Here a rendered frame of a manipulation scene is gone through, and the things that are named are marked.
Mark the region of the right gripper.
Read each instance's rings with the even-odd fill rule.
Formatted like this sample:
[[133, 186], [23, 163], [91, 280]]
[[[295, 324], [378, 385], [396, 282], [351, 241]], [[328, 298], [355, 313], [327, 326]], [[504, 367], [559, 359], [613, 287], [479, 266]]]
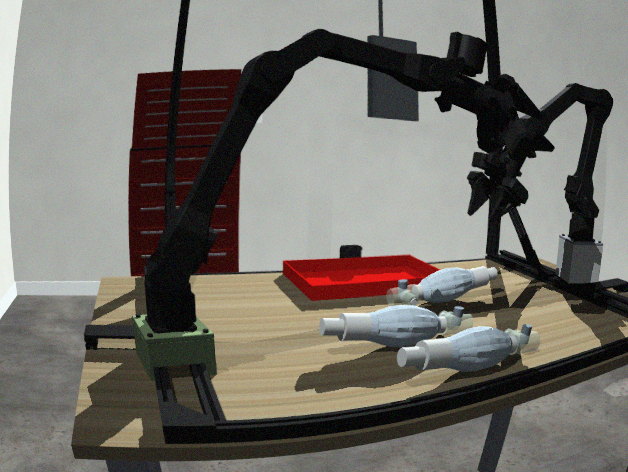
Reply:
[[526, 121], [519, 120], [517, 111], [540, 120], [543, 118], [543, 114], [513, 77], [502, 74], [499, 75], [493, 87], [488, 81], [482, 85], [482, 101], [474, 114], [476, 114], [478, 121], [488, 119], [511, 128], [504, 138], [510, 159], [521, 162], [527, 151], [552, 152], [555, 149], [553, 144], [533, 124], [530, 126]]

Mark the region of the red tray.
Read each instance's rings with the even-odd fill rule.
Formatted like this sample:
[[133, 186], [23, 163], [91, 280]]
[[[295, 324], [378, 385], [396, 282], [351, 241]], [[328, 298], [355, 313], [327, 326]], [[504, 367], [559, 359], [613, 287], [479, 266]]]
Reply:
[[411, 255], [283, 261], [283, 274], [311, 301], [386, 295], [398, 280], [418, 285], [439, 270]]

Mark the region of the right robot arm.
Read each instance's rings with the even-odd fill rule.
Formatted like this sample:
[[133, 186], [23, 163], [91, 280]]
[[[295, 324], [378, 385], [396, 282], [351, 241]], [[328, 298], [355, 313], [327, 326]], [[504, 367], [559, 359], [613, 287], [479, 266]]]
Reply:
[[188, 282], [202, 261], [207, 264], [218, 237], [210, 227], [212, 212], [256, 122], [296, 70], [319, 56], [388, 74], [416, 91], [441, 91], [435, 98], [441, 112], [453, 104], [474, 113], [481, 104], [483, 85], [471, 78], [483, 73], [485, 62], [487, 43], [478, 37], [452, 32], [446, 58], [398, 52], [325, 29], [299, 40], [244, 66], [232, 107], [187, 198], [162, 232], [159, 249], [146, 260], [145, 320], [154, 333], [197, 330], [195, 294]]

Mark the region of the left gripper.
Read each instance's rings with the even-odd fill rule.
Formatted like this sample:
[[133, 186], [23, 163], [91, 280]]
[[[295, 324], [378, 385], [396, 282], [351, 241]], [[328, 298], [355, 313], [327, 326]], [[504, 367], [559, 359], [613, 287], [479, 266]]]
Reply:
[[[467, 214], [472, 216], [489, 198], [493, 190], [499, 190], [499, 198], [490, 215], [489, 221], [495, 222], [497, 219], [520, 206], [525, 204], [528, 199], [527, 189], [520, 183], [517, 177], [521, 177], [520, 164], [509, 158], [506, 153], [501, 153], [501, 157], [505, 157], [505, 170], [500, 178], [495, 175], [496, 172], [489, 172], [487, 175], [490, 179], [480, 171], [470, 171], [467, 179], [471, 185], [472, 193]], [[510, 178], [504, 178], [510, 177]], [[495, 184], [495, 185], [494, 185]], [[503, 186], [504, 185], [504, 186]], [[498, 188], [499, 186], [499, 188]], [[487, 187], [492, 187], [489, 189]], [[507, 188], [508, 187], [508, 188]], [[486, 190], [487, 188], [487, 190]], [[513, 191], [512, 191], [512, 190]]]

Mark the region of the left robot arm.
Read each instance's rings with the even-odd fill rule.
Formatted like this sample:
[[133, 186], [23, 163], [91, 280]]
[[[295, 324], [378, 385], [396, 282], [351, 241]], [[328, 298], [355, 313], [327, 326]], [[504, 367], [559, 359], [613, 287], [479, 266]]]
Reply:
[[[613, 107], [611, 94], [605, 89], [594, 89], [578, 83], [568, 84], [539, 109], [543, 114], [542, 120], [528, 115], [519, 118], [519, 120], [527, 121], [530, 126], [533, 124], [545, 135], [550, 124], [576, 101], [585, 104], [587, 123], [577, 170], [573, 176], [568, 175], [564, 188], [569, 210], [573, 212], [568, 237], [577, 241], [595, 242], [593, 239], [594, 219], [598, 217], [599, 209], [593, 200], [592, 176], [603, 124]], [[501, 163], [499, 163], [500, 161]], [[505, 163], [505, 157], [500, 159], [497, 152], [489, 154], [474, 152], [472, 160], [473, 167], [485, 170], [486, 175], [488, 171], [496, 172], [495, 175], [500, 178], [504, 173]]]

